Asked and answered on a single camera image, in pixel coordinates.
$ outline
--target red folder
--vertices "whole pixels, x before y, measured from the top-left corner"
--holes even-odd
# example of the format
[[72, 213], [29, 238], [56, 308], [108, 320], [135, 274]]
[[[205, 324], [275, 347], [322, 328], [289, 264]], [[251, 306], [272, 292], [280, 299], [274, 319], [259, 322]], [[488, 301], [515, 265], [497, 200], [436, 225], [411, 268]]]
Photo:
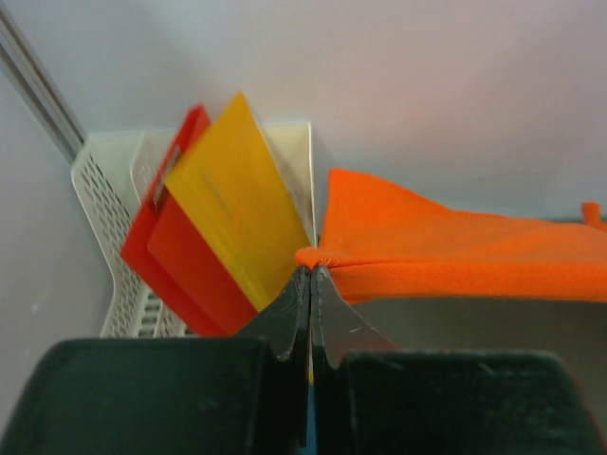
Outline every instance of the red folder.
[[201, 336], [231, 335], [256, 312], [163, 188], [162, 179], [211, 125], [202, 106], [186, 117], [141, 205], [123, 259]]

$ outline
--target white plastic basket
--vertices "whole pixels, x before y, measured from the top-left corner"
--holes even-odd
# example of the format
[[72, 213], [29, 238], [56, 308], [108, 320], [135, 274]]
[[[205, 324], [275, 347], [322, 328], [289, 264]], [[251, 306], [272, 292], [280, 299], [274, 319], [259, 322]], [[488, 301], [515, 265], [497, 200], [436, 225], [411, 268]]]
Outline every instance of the white plastic basket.
[[[314, 244], [309, 123], [262, 125], [277, 168]], [[175, 131], [90, 136], [72, 165], [72, 182], [114, 283], [102, 337], [184, 337], [183, 321], [120, 257], [120, 249]]]

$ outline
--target yellow folder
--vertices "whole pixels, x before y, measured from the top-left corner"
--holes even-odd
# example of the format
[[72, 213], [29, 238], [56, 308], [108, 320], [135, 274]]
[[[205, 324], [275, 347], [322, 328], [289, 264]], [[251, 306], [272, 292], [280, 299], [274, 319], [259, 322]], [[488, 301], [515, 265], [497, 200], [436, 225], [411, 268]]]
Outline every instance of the yellow folder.
[[308, 246], [302, 221], [242, 93], [177, 162], [166, 187], [263, 310]]

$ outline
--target orange towel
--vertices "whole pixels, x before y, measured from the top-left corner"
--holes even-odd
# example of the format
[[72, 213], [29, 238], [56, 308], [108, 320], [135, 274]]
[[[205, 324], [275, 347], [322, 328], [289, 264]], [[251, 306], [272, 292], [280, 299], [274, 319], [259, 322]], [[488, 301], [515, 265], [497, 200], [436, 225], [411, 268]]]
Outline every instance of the orange towel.
[[607, 301], [607, 235], [588, 226], [451, 210], [388, 181], [332, 170], [321, 246], [298, 251], [328, 266], [351, 303], [397, 296]]

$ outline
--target orange fabric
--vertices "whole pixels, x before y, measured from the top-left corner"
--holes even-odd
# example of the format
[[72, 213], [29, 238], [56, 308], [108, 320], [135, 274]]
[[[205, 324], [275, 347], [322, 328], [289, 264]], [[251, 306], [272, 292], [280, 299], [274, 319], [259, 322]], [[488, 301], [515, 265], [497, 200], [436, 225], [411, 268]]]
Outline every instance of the orange fabric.
[[584, 202], [581, 205], [584, 225], [607, 231], [607, 223], [600, 220], [600, 205], [596, 202]]
[[[591, 226], [600, 223], [589, 210]], [[319, 248], [351, 303], [396, 296], [607, 301], [607, 235], [580, 224], [448, 209], [388, 181], [332, 170]]]

